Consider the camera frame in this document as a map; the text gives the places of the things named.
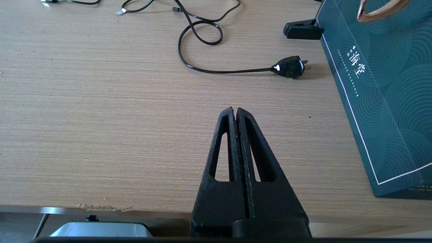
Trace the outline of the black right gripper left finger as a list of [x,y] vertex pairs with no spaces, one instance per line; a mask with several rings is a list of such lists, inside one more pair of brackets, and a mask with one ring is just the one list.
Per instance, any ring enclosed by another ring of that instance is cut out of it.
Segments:
[[[222,136],[228,137],[229,181],[215,179]],[[246,217],[244,172],[238,129],[232,107],[218,116],[190,220],[192,237],[231,237],[233,223]]]

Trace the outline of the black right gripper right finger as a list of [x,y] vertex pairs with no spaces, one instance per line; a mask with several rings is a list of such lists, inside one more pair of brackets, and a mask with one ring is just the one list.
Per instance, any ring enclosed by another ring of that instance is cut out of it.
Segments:
[[307,219],[253,115],[237,110],[247,215],[256,219]]

